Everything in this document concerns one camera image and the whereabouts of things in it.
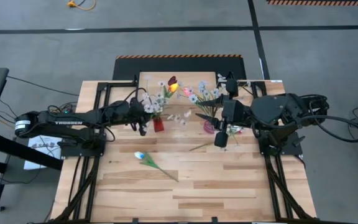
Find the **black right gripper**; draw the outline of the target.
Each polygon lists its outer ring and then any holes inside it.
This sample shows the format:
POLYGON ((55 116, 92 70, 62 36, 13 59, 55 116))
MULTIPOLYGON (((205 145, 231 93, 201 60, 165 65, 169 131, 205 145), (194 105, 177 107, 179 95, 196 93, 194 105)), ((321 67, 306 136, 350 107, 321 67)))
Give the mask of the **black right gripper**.
POLYGON ((205 114, 196 114, 200 118, 210 122, 214 126, 214 129, 219 131, 214 140, 214 145, 217 147, 227 146, 227 140, 229 137, 227 133, 227 126, 229 124, 239 124, 245 120, 245 106, 240 101, 233 99, 238 96, 237 80, 228 78, 226 81, 226 91, 228 92, 227 95, 221 94, 216 99, 202 101, 199 103, 200 106, 223 108, 221 120, 205 114))

